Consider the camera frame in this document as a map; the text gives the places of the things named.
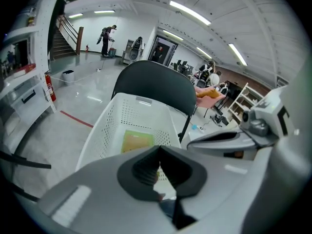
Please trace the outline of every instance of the red object on shelf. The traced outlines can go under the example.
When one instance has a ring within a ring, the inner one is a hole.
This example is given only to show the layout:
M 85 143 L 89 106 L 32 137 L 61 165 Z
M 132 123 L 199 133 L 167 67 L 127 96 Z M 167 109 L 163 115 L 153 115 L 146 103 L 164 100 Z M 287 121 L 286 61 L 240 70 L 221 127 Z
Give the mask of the red object on shelf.
M 35 67 L 36 67 L 35 63 L 27 64 L 19 69 L 16 69 L 14 71 L 13 77 L 17 78 L 17 77 L 23 76 L 27 74 L 28 72 L 32 71 Z
M 45 81 L 47 82 L 51 99 L 52 99 L 52 101 L 55 101 L 57 99 L 57 97 L 55 96 L 55 93 L 54 93 L 54 89 L 53 89 L 53 86 L 52 86 L 50 75 L 45 74 Z

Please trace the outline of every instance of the orange cloth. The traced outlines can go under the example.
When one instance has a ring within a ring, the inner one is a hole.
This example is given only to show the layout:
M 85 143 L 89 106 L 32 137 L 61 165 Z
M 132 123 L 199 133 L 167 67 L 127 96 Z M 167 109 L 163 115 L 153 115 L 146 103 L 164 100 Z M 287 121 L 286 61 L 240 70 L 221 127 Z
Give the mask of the orange cloth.
M 209 91 L 201 92 L 201 93 L 196 93 L 197 98 L 203 98 L 205 96 L 209 96 L 212 99 L 218 98 L 220 94 L 216 89 L 211 89 Z

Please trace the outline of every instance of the red fire extinguisher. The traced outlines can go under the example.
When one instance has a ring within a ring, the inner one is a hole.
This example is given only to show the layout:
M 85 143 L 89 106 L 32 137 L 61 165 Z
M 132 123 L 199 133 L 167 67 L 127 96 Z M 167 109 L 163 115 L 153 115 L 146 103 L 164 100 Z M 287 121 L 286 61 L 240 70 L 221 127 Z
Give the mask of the red fire extinguisher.
M 52 82 L 51 82 L 51 77 L 49 74 L 45 74 L 45 81 L 47 82 L 51 99 L 52 99 L 52 101 L 55 101 L 57 99 L 57 97 L 55 96 L 53 86 L 52 86 Z

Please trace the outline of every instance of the wooden newel post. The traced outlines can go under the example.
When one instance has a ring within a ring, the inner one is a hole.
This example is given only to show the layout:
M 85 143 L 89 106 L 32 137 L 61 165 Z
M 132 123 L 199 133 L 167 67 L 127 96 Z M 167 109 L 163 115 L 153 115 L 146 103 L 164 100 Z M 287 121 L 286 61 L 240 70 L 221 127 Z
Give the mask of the wooden newel post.
M 76 45 L 76 54 L 77 55 L 80 55 L 80 46 L 81 46 L 82 32 L 83 32 L 83 27 L 79 27 L 78 37 L 77 37 L 77 45 Z

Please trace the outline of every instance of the gray floor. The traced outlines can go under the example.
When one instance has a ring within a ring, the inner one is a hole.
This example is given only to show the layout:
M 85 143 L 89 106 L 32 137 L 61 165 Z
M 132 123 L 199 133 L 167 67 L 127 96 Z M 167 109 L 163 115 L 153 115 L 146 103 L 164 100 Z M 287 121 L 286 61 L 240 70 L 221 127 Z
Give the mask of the gray floor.
M 44 114 L 28 131 L 17 152 L 28 160 L 49 163 L 51 170 L 26 168 L 15 169 L 14 182 L 27 193 L 41 197 L 47 190 L 74 172 L 82 147 L 91 131 L 91 127 L 82 124 L 61 111 L 88 124 L 94 125 L 101 112 L 109 103 L 119 73 L 125 66 L 116 65 L 116 59 L 100 58 L 98 54 L 82 53 L 80 57 L 67 57 L 56 60 L 51 65 L 60 71 L 71 68 L 75 71 L 75 80 L 84 78 L 70 86 L 61 82 L 55 91 L 57 112 Z M 192 124 L 204 125 L 209 122 L 209 110 L 199 108 L 191 119 Z M 181 132 L 185 116 L 170 108 L 177 132 Z M 217 131 L 213 122 L 205 125 L 205 132 Z

